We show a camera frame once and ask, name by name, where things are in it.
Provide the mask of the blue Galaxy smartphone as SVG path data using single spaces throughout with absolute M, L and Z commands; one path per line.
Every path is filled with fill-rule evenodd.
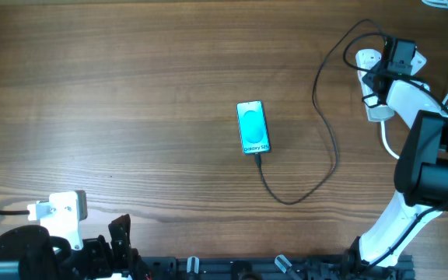
M 243 153 L 248 155 L 269 152 L 271 145 L 263 103 L 260 100 L 238 103 L 236 114 Z

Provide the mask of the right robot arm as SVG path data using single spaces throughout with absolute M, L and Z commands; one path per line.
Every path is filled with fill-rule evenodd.
M 383 51 L 360 50 L 355 69 L 369 121 L 398 114 L 410 128 L 394 171 L 395 193 L 356 249 L 361 271 L 394 266 L 426 224 L 448 211 L 448 106 L 415 77 L 425 64 L 414 41 L 384 36 Z

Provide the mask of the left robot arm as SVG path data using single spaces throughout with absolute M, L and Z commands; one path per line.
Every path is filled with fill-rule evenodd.
M 109 243 L 99 235 L 83 240 L 81 250 L 43 226 L 12 229 L 0 236 L 0 279 L 150 279 L 150 269 L 131 247 L 130 226 L 130 216 L 123 215 L 108 225 Z

